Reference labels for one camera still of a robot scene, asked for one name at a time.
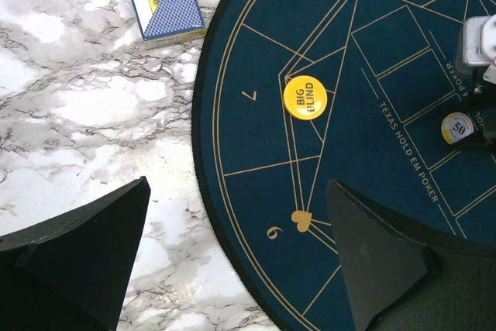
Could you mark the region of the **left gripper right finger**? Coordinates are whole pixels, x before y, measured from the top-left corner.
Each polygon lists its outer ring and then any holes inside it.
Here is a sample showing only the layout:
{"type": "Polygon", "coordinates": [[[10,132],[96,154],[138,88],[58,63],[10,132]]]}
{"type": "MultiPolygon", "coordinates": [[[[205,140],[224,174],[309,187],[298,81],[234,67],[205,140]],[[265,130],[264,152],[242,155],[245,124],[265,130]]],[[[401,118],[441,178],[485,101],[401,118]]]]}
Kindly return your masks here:
{"type": "Polygon", "coordinates": [[[495,248],[331,180],[326,198],[357,330],[493,330],[495,248]]]}

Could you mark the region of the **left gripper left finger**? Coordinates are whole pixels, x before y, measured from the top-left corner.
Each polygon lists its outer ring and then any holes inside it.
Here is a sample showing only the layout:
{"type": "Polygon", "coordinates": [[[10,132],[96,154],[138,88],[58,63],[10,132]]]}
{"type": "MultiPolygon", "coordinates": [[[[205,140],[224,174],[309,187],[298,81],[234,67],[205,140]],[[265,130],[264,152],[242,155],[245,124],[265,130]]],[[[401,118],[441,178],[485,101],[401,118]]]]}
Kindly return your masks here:
{"type": "Polygon", "coordinates": [[[1,237],[3,330],[115,330],[150,200],[141,177],[1,237]]]}

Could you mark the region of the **yellow fifty poker chip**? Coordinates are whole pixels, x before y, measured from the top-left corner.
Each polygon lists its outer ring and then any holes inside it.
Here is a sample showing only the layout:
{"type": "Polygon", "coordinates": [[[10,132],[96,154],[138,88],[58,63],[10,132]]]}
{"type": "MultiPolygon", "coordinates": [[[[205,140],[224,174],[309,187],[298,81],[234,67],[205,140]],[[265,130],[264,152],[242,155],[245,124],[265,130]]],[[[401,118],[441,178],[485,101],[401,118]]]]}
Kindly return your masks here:
{"type": "Polygon", "coordinates": [[[468,114],[451,112],[442,121],[441,133],[443,139],[449,144],[468,137],[474,132],[474,124],[468,114]]]}

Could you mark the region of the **yellow big blind button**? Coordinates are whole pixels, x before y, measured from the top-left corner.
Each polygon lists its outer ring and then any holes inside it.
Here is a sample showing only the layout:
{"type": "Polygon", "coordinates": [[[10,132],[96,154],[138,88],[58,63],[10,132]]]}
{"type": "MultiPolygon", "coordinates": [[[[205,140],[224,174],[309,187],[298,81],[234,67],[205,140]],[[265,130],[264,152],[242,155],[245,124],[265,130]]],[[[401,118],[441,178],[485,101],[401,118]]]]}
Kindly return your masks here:
{"type": "Polygon", "coordinates": [[[328,92],[324,85],[309,75],[290,78],[283,91],[286,111],[294,118],[304,121],[317,119],[328,105],[328,92]]]}

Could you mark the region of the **round blue poker mat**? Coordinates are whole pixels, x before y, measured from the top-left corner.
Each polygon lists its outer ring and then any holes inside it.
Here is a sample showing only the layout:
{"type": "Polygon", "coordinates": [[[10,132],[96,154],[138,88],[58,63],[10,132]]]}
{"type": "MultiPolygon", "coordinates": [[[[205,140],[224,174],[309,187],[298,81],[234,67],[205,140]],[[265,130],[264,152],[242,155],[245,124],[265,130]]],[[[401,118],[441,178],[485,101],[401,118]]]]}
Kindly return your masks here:
{"type": "Polygon", "coordinates": [[[354,327],[326,206],[339,180],[453,235],[495,241],[495,157],[459,152],[443,119],[468,96],[458,35],[495,0],[221,0],[193,99],[195,171],[237,274],[282,330],[354,327]],[[309,75],[324,113],[292,117],[309,75]]]}

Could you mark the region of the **blue playing card box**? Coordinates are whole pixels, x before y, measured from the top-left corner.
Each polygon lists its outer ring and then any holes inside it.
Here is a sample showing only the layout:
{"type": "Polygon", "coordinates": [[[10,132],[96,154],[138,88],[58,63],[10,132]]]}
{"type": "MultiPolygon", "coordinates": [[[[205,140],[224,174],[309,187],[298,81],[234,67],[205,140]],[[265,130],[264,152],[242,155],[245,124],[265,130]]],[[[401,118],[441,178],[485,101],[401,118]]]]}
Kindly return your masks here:
{"type": "Polygon", "coordinates": [[[205,21],[198,0],[131,0],[146,49],[202,38],[205,21]]]}

